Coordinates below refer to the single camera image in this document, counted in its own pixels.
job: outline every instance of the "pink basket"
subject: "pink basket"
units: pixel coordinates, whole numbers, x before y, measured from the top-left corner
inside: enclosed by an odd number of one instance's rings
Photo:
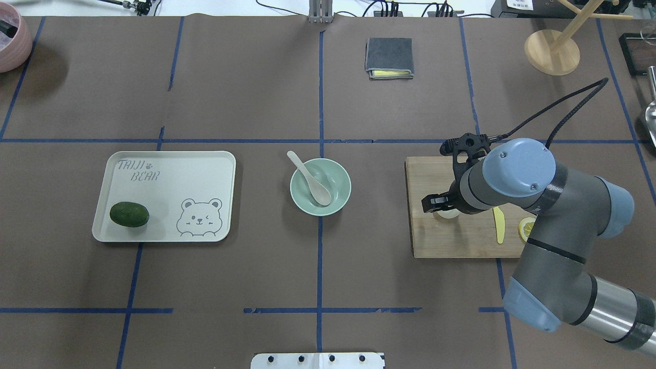
[[[11,5],[0,3],[0,19],[18,27],[12,39],[0,33],[0,73],[2,73],[25,63],[32,50],[32,36],[23,17]]]

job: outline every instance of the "folded cloth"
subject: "folded cloth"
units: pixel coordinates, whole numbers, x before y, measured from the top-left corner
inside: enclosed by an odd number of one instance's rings
[[[412,39],[370,38],[367,40],[365,71],[371,79],[412,78]]]

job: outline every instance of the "avocado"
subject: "avocado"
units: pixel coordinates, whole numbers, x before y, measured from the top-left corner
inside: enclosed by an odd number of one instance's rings
[[[148,223],[148,209],[136,202],[122,201],[110,209],[110,218],[114,223],[124,227],[136,228]]]

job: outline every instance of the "mint green bowl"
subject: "mint green bowl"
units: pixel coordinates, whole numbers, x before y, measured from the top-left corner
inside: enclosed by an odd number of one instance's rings
[[[308,182],[297,169],[289,183],[289,192],[294,203],[301,210],[317,217],[338,212],[351,197],[351,177],[348,176],[346,169],[339,163],[325,158],[308,160],[305,166],[310,174],[330,192],[333,200],[328,206],[319,205],[310,194]]]

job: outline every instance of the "wooden cutting board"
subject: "wooden cutting board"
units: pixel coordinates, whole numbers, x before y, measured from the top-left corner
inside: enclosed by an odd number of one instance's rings
[[[520,220],[535,217],[522,208],[500,206],[506,219],[502,244],[497,243],[492,210],[475,215],[460,214],[444,219],[424,213],[421,199],[449,190],[454,180],[452,158],[421,156],[405,159],[405,180],[410,211],[412,248],[415,257],[519,257],[524,242],[518,230]]]

